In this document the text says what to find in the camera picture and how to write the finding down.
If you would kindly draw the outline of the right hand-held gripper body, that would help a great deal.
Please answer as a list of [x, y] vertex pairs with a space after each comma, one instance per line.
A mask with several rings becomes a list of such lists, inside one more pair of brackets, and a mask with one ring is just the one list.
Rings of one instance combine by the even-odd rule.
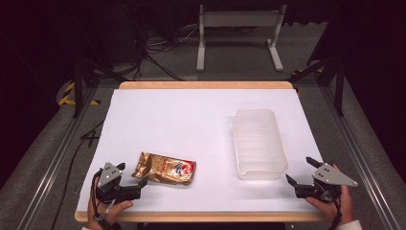
[[294, 188], [297, 198], [314, 197], [324, 203], [333, 202], [341, 196], [341, 186], [357, 187], [358, 183], [329, 163], [316, 169], [312, 174], [313, 183], [311, 185], [298, 184]]

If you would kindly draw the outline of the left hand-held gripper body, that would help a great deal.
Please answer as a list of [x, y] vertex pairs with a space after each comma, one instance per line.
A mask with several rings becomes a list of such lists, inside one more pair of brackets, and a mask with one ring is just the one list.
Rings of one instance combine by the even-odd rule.
[[96, 189], [96, 199], [105, 204], [112, 202], [121, 203], [126, 200], [139, 199], [141, 190], [137, 185], [123, 187], [120, 185], [123, 171], [120, 171], [115, 165], [106, 162], [101, 169], [99, 181]]

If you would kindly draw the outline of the gold and red snack packet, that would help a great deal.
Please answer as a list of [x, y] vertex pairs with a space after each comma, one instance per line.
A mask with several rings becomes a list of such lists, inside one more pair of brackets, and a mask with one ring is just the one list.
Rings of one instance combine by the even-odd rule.
[[190, 185], [195, 169], [194, 161], [142, 152], [131, 176], [164, 184]]

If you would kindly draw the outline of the clear plastic container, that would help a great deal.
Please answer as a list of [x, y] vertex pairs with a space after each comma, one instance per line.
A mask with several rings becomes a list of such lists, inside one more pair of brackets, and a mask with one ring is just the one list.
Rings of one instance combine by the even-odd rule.
[[274, 180], [286, 172], [286, 153], [273, 110], [239, 109], [232, 129], [240, 179]]

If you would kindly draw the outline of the person's right hand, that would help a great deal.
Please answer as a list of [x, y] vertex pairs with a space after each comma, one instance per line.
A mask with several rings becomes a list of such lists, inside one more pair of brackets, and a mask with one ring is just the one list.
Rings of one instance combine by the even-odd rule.
[[[352, 198], [350, 195], [350, 190], [347, 186], [341, 186], [341, 196], [337, 200], [340, 205], [341, 221], [340, 225], [347, 224], [354, 221], [354, 212], [352, 208]], [[333, 203], [324, 203], [314, 197], [307, 197], [305, 199], [310, 205], [318, 209], [323, 216], [330, 222], [334, 222], [337, 217], [337, 209]]]

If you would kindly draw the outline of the person's left hand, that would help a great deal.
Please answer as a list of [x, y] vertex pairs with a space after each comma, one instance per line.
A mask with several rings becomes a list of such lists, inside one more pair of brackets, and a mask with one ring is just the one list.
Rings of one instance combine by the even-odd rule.
[[[123, 201], [121, 203], [113, 205], [109, 211], [107, 211], [108, 206], [106, 204], [100, 204], [98, 206], [98, 213], [101, 215], [104, 215], [104, 224], [108, 224], [112, 226], [116, 221], [117, 217], [126, 209], [130, 208], [133, 206], [132, 201]], [[88, 210], [87, 210], [87, 217], [88, 221], [86, 223], [86, 228], [90, 230], [103, 230], [102, 227], [99, 225], [99, 223], [94, 220], [94, 206], [92, 204], [92, 201], [88, 202]]]

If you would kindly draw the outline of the white table sheet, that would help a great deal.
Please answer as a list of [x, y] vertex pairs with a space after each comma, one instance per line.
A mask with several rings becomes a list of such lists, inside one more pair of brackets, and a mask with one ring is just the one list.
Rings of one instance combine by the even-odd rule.
[[94, 173], [105, 163], [125, 163], [123, 185], [142, 152], [195, 162], [192, 184], [148, 183], [136, 200], [136, 214], [174, 212], [313, 212], [296, 198], [281, 176], [241, 180], [232, 121], [240, 109], [274, 111], [288, 161], [288, 175], [312, 181], [306, 158], [321, 157], [297, 93], [293, 89], [118, 89], [113, 93], [101, 138], [80, 192], [78, 210], [87, 208]]

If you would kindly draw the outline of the black metal stand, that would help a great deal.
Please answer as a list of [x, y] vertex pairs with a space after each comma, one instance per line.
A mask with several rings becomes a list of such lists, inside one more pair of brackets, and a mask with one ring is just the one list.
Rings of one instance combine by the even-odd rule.
[[101, 66], [97, 62], [84, 58], [79, 60], [74, 69], [74, 91], [75, 91], [75, 114], [74, 117], [77, 118], [84, 108], [84, 93], [83, 93], [83, 83], [85, 83], [87, 88], [96, 88], [100, 84], [100, 79], [97, 77], [95, 71], [98, 70], [105, 74], [110, 79], [117, 82], [126, 81], [126, 79], [119, 74]]
[[316, 80], [317, 84], [322, 87], [328, 87], [333, 79], [336, 79], [335, 82], [335, 95], [334, 95], [334, 106], [337, 113], [342, 116], [342, 101], [343, 101], [343, 90], [344, 90], [344, 64], [339, 57], [328, 57], [327, 59], [320, 60], [304, 70], [296, 70], [292, 75], [287, 79], [288, 82], [296, 82], [306, 76], [309, 76], [312, 73], [315, 73], [317, 70], [321, 69], [318, 79]]

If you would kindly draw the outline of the yellow and black hazard tape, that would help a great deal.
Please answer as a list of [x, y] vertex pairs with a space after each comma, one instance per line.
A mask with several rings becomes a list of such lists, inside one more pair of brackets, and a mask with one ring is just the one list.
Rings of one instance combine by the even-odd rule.
[[73, 81], [67, 81], [65, 82], [62, 87], [59, 89], [57, 95], [56, 95], [56, 102], [59, 105], [75, 105], [76, 101], [71, 100], [70, 96], [73, 93], [75, 88], [75, 83]]

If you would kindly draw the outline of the white metal stand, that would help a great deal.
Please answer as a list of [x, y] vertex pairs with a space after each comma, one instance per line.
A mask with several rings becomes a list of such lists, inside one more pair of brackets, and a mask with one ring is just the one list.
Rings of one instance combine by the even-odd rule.
[[285, 16], [286, 5], [281, 5], [272, 11], [206, 11], [203, 5], [199, 6], [198, 30], [199, 46], [197, 51], [196, 70], [202, 72], [205, 67], [205, 29], [225, 27], [272, 27], [271, 37], [266, 40], [269, 53], [275, 69], [282, 71], [282, 61], [278, 54], [276, 44], [279, 38], [282, 22]]

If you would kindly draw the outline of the aluminium floor rail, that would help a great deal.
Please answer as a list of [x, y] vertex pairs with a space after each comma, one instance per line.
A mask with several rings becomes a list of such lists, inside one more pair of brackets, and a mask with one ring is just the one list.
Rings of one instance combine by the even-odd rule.
[[372, 204], [379, 215], [386, 230], [401, 230], [401, 227], [395, 218], [386, 198], [384, 197], [380, 186], [372, 175], [365, 158], [363, 157], [361, 149], [358, 147], [354, 136], [343, 116], [340, 116], [336, 111], [333, 95], [326, 87], [321, 87], [320, 91], [327, 102], [329, 110], [331, 111], [334, 120], [338, 124], [339, 129], [344, 136], [345, 142], [350, 149], [350, 158], [357, 169], [364, 187], [369, 194]]
[[35, 191], [35, 194], [28, 206], [23, 218], [20, 220], [16, 230], [31, 230], [32, 224], [41, 210], [49, 192], [51, 191], [56, 177], [61, 169], [64, 159], [67, 155], [67, 150], [70, 148], [74, 135], [79, 128], [81, 120], [87, 110], [88, 105], [96, 93], [95, 88], [89, 88], [83, 93], [81, 102], [83, 108], [79, 110], [76, 118], [73, 118], [67, 127], [67, 130], [52, 158], [50, 165], [46, 168], [46, 172], [42, 176], [40, 183]]

